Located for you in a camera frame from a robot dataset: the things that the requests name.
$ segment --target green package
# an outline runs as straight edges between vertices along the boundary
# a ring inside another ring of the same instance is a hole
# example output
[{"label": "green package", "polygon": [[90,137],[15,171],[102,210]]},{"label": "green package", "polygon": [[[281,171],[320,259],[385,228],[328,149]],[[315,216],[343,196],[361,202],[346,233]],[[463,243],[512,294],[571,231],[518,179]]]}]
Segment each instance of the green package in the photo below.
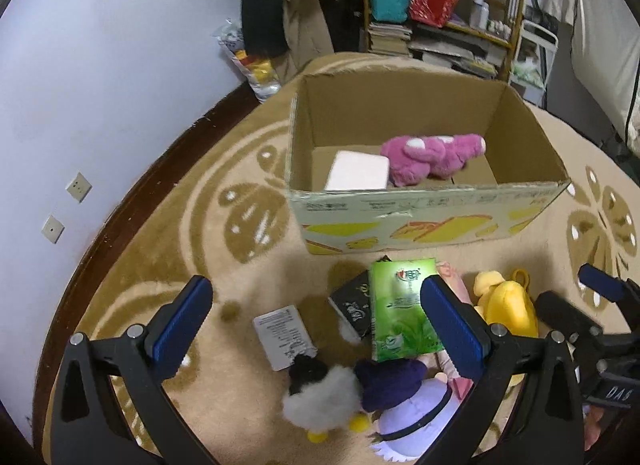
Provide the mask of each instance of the green package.
[{"label": "green package", "polygon": [[443,349],[420,306],[420,286],[436,275],[435,259],[380,261],[369,268],[373,359],[416,357]]}]

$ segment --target yellow plush toy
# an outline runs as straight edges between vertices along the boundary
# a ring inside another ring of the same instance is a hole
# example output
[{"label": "yellow plush toy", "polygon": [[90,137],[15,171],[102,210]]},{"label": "yellow plush toy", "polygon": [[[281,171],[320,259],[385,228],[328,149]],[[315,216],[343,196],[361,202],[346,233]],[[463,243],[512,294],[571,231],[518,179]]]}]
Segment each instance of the yellow plush toy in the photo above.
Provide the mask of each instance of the yellow plush toy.
[{"label": "yellow plush toy", "polygon": [[[474,282],[474,294],[479,297],[476,310],[487,324],[500,323],[512,335],[538,337],[536,310],[527,293],[528,275],[516,270],[512,279],[521,273],[524,286],[514,281],[505,281],[497,271],[481,271]],[[524,375],[513,375],[510,385],[519,384]]]}]

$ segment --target blue gripper pad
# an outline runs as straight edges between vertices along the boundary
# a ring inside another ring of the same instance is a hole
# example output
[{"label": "blue gripper pad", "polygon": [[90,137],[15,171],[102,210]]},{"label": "blue gripper pad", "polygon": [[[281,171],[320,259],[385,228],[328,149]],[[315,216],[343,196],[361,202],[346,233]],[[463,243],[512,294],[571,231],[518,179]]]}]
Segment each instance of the blue gripper pad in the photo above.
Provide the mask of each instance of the blue gripper pad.
[{"label": "blue gripper pad", "polygon": [[420,288],[420,305],[462,377],[477,381],[491,350],[486,323],[470,304],[460,302],[439,275]]},{"label": "blue gripper pad", "polygon": [[191,277],[174,301],[162,306],[147,325],[145,353],[159,382],[175,376],[213,304],[213,288],[201,275]]},{"label": "blue gripper pad", "polygon": [[578,279],[583,285],[588,286],[593,291],[597,291],[611,302],[621,301],[626,293],[625,283],[620,279],[616,279],[588,263],[582,265],[578,270]]}]

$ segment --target wall plate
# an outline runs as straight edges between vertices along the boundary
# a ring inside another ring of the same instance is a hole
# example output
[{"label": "wall plate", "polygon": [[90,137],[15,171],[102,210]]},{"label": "wall plate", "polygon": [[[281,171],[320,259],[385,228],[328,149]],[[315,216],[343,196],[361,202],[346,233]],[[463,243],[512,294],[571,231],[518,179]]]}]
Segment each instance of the wall plate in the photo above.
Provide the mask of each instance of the wall plate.
[{"label": "wall plate", "polygon": [[82,200],[89,194],[90,190],[91,184],[81,173],[78,173],[73,181],[66,186],[66,191],[71,194],[78,203],[82,203]]},{"label": "wall plate", "polygon": [[54,245],[60,239],[62,231],[65,229],[65,225],[60,223],[55,217],[49,216],[42,228],[42,235],[45,236]]}]

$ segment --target small white bottle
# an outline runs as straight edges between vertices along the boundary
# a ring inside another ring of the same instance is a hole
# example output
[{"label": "small white bottle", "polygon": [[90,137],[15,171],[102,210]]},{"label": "small white bottle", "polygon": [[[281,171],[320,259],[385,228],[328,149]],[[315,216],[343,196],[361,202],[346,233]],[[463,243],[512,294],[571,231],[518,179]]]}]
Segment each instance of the small white bottle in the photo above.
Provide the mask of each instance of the small white bottle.
[{"label": "small white bottle", "polygon": [[489,3],[482,4],[482,10],[480,11],[480,22],[478,23],[478,29],[486,30],[486,24],[489,21]]},{"label": "small white bottle", "polygon": [[471,28],[478,29],[480,27],[482,8],[484,8],[484,0],[473,0],[473,3],[474,4],[471,8],[471,17],[469,18],[469,26],[471,26]]}]

